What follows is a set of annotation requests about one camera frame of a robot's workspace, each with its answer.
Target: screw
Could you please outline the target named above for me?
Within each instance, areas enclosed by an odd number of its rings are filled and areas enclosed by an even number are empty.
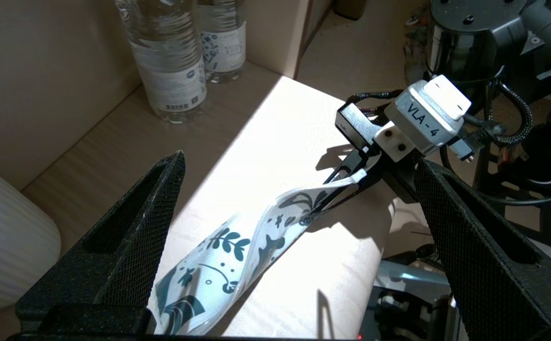
[[[463,23],[465,25],[469,25],[469,24],[473,23],[474,19],[475,19],[475,17],[473,17],[473,15],[467,15],[467,17],[464,18]]]

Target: plastic water bottle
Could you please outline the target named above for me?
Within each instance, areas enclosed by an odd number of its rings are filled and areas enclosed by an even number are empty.
[[[196,0],[116,0],[151,107],[182,123],[206,98]]]
[[[244,0],[199,0],[206,79],[225,83],[240,77],[246,60]]]

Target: table surface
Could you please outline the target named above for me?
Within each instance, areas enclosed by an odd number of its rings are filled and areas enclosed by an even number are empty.
[[[182,149],[187,171],[159,280],[229,216],[322,183],[351,148],[334,127],[343,102],[289,78],[247,63],[239,80],[208,90],[202,117],[172,125],[150,115],[137,89],[24,189],[59,227],[62,253],[155,161]],[[409,224],[426,226],[418,205],[373,186],[316,220],[211,334],[355,339],[390,227]],[[1,310],[0,340],[17,329],[12,307]]]

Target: black machine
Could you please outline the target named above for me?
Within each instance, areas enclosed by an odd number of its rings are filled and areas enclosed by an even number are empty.
[[[403,201],[421,204],[472,341],[551,340],[551,259],[501,215],[506,205],[551,205],[551,166],[542,167],[551,165],[551,114],[531,129],[527,105],[551,93],[551,6],[435,0],[431,10],[429,78],[446,76],[466,98],[449,103],[457,90],[442,78],[405,91],[350,97],[335,124],[355,148],[326,182],[380,159],[354,194],[340,199],[341,189],[313,213],[327,212],[383,179]],[[497,93],[522,116],[514,134],[505,135],[490,110]],[[370,97],[397,99],[378,108],[357,106]],[[482,108],[485,119],[472,116]],[[515,157],[499,164],[497,177],[479,170],[475,189],[424,158],[439,148],[450,168],[449,147],[461,160],[480,155],[480,168],[492,159],[490,144]],[[10,340],[196,339],[148,334],[152,317],[145,309],[184,172],[182,153],[165,158],[115,203],[18,301],[22,332]],[[516,196],[501,192],[502,179],[519,185]],[[551,228],[548,217],[543,221]]]

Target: bottle label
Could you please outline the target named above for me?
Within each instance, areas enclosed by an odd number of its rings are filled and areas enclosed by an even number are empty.
[[[204,64],[210,72],[239,69],[246,60],[246,22],[229,32],[202,31]]]
[[[147,96],[155,108],[182,112],[195,108],[206,98],[204,62],[200,58],[189,69],[156,72],[139,68]]]

